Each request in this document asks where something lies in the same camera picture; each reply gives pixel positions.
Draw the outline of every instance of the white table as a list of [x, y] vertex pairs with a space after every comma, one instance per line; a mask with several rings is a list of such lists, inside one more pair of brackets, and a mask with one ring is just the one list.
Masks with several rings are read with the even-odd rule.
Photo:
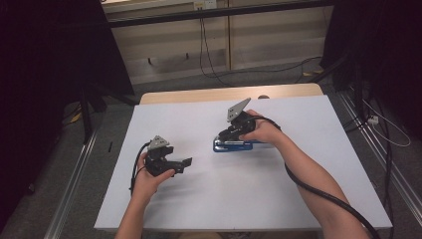
[[[212, 139], [239, 101], [140, 105], [134, 110], [95, 228], [114, 231], [129, 200], [140, 147], [161, 135], [169, 160], [193, 157], [183, 174], [160, 185], [144, 228], [161, 231], [283, 231], [320, 229], [274, 148], [216, 153]], [[326, 96], [252, 100], [337, 180], [351, 205], [375, 228], [391, 223]]]

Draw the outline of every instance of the cabinet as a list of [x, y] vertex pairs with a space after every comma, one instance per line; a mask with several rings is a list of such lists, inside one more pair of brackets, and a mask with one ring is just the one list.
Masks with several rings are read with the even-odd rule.
[[[277, 4], [286, 0], [217, 1], [218, 11], [244, 10]], [[216, 72], [299, 62], [321, 56], [323, 40], [332, 7], [329, 1], [315, 7], [251, 14], [222, 14], [204, 18], [208, 50]], [[155, 18], [193, 12], [193, 1], [105, 1], [110, 21], [128, 18]], [[200, 17], [112, 28], [133, 85], [202, 74]], [[203, 66], [211, 72], [203, 42]]]

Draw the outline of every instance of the person's right hand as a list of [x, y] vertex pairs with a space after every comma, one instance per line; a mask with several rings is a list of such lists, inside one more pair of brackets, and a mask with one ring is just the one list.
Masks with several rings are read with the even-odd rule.
[[[253, 110], [246, 111], [251, 116], [261, 116]], [[241, 140], [258, 140], [261, 142], [268, 142], [275, 144], [277, 139], [280, 138], [280, 135], [283, 134], [278, 128], [276, 128], [272, 123], [264, 119], [256, 119], [255, 130], [248, 132], [246, 134], [240, 135], [239, 139]]]

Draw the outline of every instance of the wire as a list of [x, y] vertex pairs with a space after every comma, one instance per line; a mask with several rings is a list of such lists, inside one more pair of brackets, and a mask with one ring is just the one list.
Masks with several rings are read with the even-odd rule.
[[[257, 116], [257, 117], [253, 117], [256, 118], [257, 120], [269, 120], [270, 123], [275, 124], [272, 120], [261, 117], [261, 116]], [[303, 181], [301, 181], [300, 179], [298, 179], [288, 168], [288, 166], [285, 164], [285, 168], [286, 168], [286, 172], [288, 173], [288, 176], [292, 179], [292, 181], [297, 184], [298, 186], [302, 187], [303, 189], [317, 195], [320, 196], [334, 204], [336, 204], [337, 206], [341, 207], [342, 209], [346, 210], [347, 212], [349, 212], [352, 216], [354, 216], [357, 220], [359, 220], [365, 227], [366, 229], [370, 232], [370, 234], [372, 235], [373, 239], [380, 239], [378, 232], [375, 230], [375, 228], [373, 228], [373, 226], [358, 212], [356, 211], [352, 206], [350, 206], [349, 204], [345, 203], [344, 201], [342, 201], [341, 199], [327, 193], [324, 192], [322, 190], [319, 190], [317, 188], [314, 188], [306, 183], [304, 183]]]
[[217, 74], [215, 73], [215, 71], [214, 71], [214, 67], [212, 66], [212, 62], [211, 62], [210, 52], [209, 52], [209, 49], [208, 49], [207, 35], [206, 35], [206, 33], [205, 33], [205, 23], [204, 23], [204, 19], [202, 19], [202, 18], [201, 18], [201, 19], [199, 19], [199, 21], [200, 21], [200, 23], [201, 23], [201, 54], [200, 54], [200, 56], [199, 56], [199, 66], [201, 67], [202, 74], [204, 74], [204, 76], [208, 77], [208, 75], [207, 75], [207, 74], [205, 74], [204, 69], [203, 69], [203, 67], [202, 67], [202, 42], [205, 42], [205, 47], [207, 48], [208, 62], [210, 63], [211, 70], [212, 70], [212, 72], [213, 72], [213, 74], [214, 74], [214, 76], [215, 76], [215, 77], [213, 77], [213, 78], [217, 78], [217, 80], [218, 80], [221, 84], [223, 84], [224, 86], [226, 86], [226, 87], [234, 87], [234, 86], [232, 86], [232, 85], [230, 85], [230, 84], [227, 84], [227, 83], [225, 83], [225, 82], [221, 81], [221, 79], [219, 78], [219, 76], [217, 76]]
[[130, 180], [130, 188], [129, 188], [130, 195], [133, 193], [134, 184], [136, 182], [137, 174], [146, 167], [146, 165], [145, 165], [144, 167], [142, 167], [138, 171], [136, 171], [136, 169], [137, 169], [137, 163], [139, 162], [139, 158], [140, 158], [140, 154], [143, 152], [143, 149], [144, 148], [146, 148], [147, 146], [149, 146], [150, 143], [151, 143], [151, 141], [150, 142], [147, 142], [146, 144], [144, 144], [140, 148], [139, 152], [137, 153], [136, 160], [134, 161], [134, 165], [133, 165], [132, 177], [131, 177], [131, 180]]
[[[375, 98], [375, 101], [379, 107], [379, 110], [381, 111], [381, 114], [384, 116], [384, 110], [382, 109], [381, 103], [379, 102], [377, 98]], [[383, 119], [384, 119], [385, 129], [382, 127], [382, 125], [381, 125], [381, 129], [385, 133], [385, 135], [388, 138], [390, 138], [390, 131], [388, 128], [387, 121], [385, 120], [385, 118]], [[386, 211], [388, 211], [387, 215], [389, 216], [391, 220], [391, 224], [393, 225], [393, 227], [391, 227], [390, 229], [389, 239], [392, 239], [394, 237], [394, 212], [393, 212], [392, 201], [391, 201], [390, 192], [389, 192], [390, 183], [391, 183], [392, 165], [393, 165], [392, 148], [391, 148], [391, 143], [388, 140], [387, 152], [385, 155], [384, 199], [382, 202], [382, 206], [385, 208]]]
[[321, 57], [314, 57], [314, 58], [307, 58], [307, 59], [304, 59], [301, 63], [300, 63], [300, 65], [301, 65], [301, 75], [298, 77], [298, 79], [295, 81], [295, 84], [297, 84], [301, 79], [302, 79], [302, 77], [304, 76], [304, 64], [305, 63], [307, 63], [307, 62], [310, 62], [311, 60], [315, 60], [315, 59], [320, 59]]
[[387, 118], [385, 118], [384, 116], [382, 116], [378, 111], [376, 111], [366, 100], [363, 100], [363, 102], [371, 109], [373, 110], [379, 117], [383, 118], [385, 121], [389, 122], [391, 125], [393, 125], [395, 128], [397, 128], [401, 133], [403, 133], [403, 135], [405, 135], [407, 137], [408, 142], [406, 144], [400, 144], [394, 141], [391, 141], [389, 138], [385, 137], [384, 135], [382, 135], [378, 130], [376, 130], [376, 128], [372, 125], [372, 128], [374, 129], [374, 131], [376, 133], [378, 133], [382, 138], [384, 138], [385, 140], [387, 140], [388, 142], [391, 142], [392, 144], [396, 145], [396, 146], [401, 146], [401, 147], [406, 147], [409, 146], [412, 141], [410, 140], [410, 137], [403, 131], [401, 130], [396, 124], [394, 124], [392, 121], [388, 120]]
[[[294, 69], [294, 68], [297, 68], [297, 67], [302, 67], [305, 63], [307, 63], [307, 62], [310, 62], [311, 60], [315, 60], [315, 59], [320, 59], [320, 58], [322, 58], [322, 57], [312, 57], [312, 58], [307, 58], [307, 59], [304, 59], [301, 63], [299, 63], [299, 64], [297, 64], [297, 65], [295, 65], [295, 66], [293, 66], [293, 67], [288, 67], [288, 68], [284, 68], [284, 69], [278, 69], [278, 70], [248, 70], [248, 71], [238, 71], [238, 72], [228, 72], [228, 73], [223, 73], [223, 74], [220, 74], [220, 75], [217, 75], [216, 73], [215, 73], [215, 71], [214, 71], [214, 67], [213, 67], [213, 65], [212, 65], [212, 62], [211, 62], [211, 57], [210, 57], [210, 54], [209, 54], [209, 48], [208, 48], [208, 43], [207, 43], [207, 36], [206, 36], [206, 30], [205, 30], [205, 23], [204, 23], [204, 19], [199, 19], [200, 20], [200, 23], [201, 23], [201, 53], [200, 53], [200, 57], [199, 57], [199, 65], [200, 65], [200, 67], [201, 67], [201, 72], [202, 72], [202, 74], [205, 76], [205, 77], [207, 77], [207, 78], [216, 78], [221, 84], [223, 84], [223, 85], [225, 85], [225, 86], [228, 86], [228, 87], [234, 87], [234, 86], [232, 86], [232, 85], [230, 85], [230, 84], [227, 84], [227, 83], [224, 83], [220, 78], [221, 77], [225, 77], [225, 76], [228, 76], [228, 75], [232, 75], [232, 74], [242, 74], [242, 73], [277, 73], [277, 72], [284, 72], [284, 71], [288, 71], [288, 70], [291, 70], [291, 69]], [[205, 72], [204, 72], [204, 69], [203, 69], [203, 66], [202, 66], [202, 50], [203, 50], [203, 42], [205, 42], [205, 47], [206, 47], [206, 49], [207, 49], [207, 56], [208, 56], [208, 61], [209, 61], [209, 63], [210, 63], [210, 66], [211, 66], [211, 70], [212, 70], [212, 72], [213, 72], [213, 74], [211, 74], [211, 75], [208, 75], [208, 74], [206, 74]]]

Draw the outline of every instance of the metal frame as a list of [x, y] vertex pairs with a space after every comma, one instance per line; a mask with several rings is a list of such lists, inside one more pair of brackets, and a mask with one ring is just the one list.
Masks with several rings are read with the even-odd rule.
[[121, 28], [138, 25], [147, 25], [164, 22], [176, 22], [193, 19], [204, 19], [204, 18], [215, 18], [215, 17], [226, 17], [236, 16], [254, 13], [265, 13], [265, 12], [276, 12], [286, 11], [295, 9], [315, 8], [315, 7], [326, 7], [332, 6], [334, 3], [339, 1], [334, 0], [301, 0], [275, 4], [263, 4], [254, 6], [244, 7], [229, 7], [229, 8], [218, 8], [208, 9], [202, 11], [189, 11], [180, 13], [171, 13], [158, 16], [147, 16], [147, 17], [136, 17], [126, 19], [109, 20], [106, 23], [87, 23], [87, 24], [70, 24], [62, 26], [62, 30], [77, 30], [77, 29], [91, 29], [92, 27], [105, 27], [105, 28]]

